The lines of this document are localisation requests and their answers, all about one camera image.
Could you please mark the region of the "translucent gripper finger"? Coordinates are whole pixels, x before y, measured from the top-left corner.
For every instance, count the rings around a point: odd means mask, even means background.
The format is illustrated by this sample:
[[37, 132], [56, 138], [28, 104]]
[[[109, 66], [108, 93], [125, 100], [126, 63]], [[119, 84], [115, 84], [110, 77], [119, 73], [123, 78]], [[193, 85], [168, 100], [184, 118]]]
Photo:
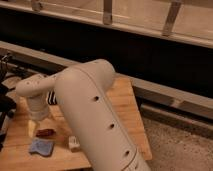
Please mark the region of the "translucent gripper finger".
[[39, 128], [40, 124], [37, 121], [29, 120], [28, 121], [28, 135], [30, 138], [33, 138], [36, 135], [36, 131]]

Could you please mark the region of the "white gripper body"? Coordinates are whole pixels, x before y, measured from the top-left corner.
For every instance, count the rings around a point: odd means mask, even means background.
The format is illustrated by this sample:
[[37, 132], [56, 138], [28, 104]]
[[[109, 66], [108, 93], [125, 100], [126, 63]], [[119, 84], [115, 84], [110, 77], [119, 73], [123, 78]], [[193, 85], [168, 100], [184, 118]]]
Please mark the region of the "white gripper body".
[[50, 114], [50, 109], [46, 102], [45, 95], [40, 94], [33, 97], [28, 97], [26, 101], [31, 120], [42, 121]]

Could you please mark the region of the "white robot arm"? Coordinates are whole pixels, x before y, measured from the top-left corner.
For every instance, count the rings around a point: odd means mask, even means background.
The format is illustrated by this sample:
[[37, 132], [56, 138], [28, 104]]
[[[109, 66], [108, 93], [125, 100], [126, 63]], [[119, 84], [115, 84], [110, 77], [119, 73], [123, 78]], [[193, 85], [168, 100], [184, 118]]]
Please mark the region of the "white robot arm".
[[112, 64], [98, 59], [51, 76], [28, 77], [17, 84], [16, 92], [27, 100], [33, 121], [49, 115], [46, 93], [55, 92], [57, 104], [94, 171], [151, 171], [106, 96], [114, 79]]

